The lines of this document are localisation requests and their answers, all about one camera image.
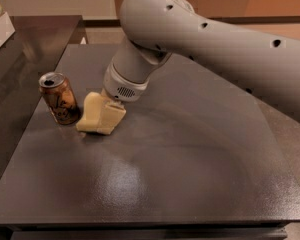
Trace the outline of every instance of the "can lid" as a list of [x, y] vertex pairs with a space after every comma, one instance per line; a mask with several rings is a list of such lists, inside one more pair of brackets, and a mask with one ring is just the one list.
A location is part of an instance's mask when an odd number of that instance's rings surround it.
[[65, 76], [61, 73], [49, 72], [39, 79], [39, 85], [44, 88], [54, 88], [62, 84]]

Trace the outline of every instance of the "gray table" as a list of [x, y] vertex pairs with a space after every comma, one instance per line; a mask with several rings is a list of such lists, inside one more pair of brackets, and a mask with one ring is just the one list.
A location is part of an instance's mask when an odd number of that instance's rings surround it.
[[[79, 104], [117, 46], [69, 45]], [[54, 123], [41, 100], [0, 181], [0, 225], [260, 225], [300, 221], [300, 188], [249, 94], [179, 56], [111, 136]]]

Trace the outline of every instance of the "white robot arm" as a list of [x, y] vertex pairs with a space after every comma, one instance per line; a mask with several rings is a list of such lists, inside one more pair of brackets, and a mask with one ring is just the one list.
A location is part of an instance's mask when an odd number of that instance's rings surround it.
[[188, 57], [300, 118], [300, 41], [195, 14], [185, 0], [124, 0], [127, 36], [104, 78], [118, 100], [136, 101], [171, 53]]

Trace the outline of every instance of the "soda can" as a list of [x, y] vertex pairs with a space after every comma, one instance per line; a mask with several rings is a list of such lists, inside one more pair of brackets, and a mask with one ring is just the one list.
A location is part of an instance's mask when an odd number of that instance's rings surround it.
[[39, 79], [39, 90], [54, 120], [67, 125], [80, 118], [80, 110], [72, 92], [69, 79], [61, 73], [50, 72]]

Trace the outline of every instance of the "can label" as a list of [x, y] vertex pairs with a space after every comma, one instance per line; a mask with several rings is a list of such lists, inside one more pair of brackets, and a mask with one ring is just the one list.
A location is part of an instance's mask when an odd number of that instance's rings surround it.
[[40, 78], [39, 84], [40, 92], [57, 123], [66, 125], [79, 120], [80, 110], [65, 76], [47, 73]]

